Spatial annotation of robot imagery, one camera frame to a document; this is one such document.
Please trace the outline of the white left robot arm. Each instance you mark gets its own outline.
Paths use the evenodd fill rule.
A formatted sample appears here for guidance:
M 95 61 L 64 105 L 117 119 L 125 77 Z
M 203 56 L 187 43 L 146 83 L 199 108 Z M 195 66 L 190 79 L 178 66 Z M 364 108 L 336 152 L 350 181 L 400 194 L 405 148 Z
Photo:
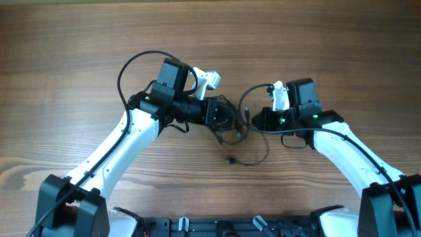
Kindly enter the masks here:
M 125 209 L 109 211 L 114 187 L 134 159 L 174 121 L 211 125 L 216 101 L 206 97 L 221 76 L 166 58 L 159 77 L 129 99 L 101 145 L 64 178 L 49 175 L 39 189 L 36 223 L 29 236 L 143 236 L 143 219 Z

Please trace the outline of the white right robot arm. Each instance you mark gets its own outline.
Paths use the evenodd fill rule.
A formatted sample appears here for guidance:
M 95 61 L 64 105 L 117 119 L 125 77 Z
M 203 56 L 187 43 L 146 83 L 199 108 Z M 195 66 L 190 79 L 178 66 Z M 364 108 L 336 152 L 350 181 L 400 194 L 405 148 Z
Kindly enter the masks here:
M 251 120 L 261 134 L 297 136 L 329 159 L 360 197 L 357 212 L 335 205 L 311 213 L 315 236 L 419 236 L 420 175 L 380 159 L 334 110 L 325 111 L 311 78 L 263 84 L 272 104 Z

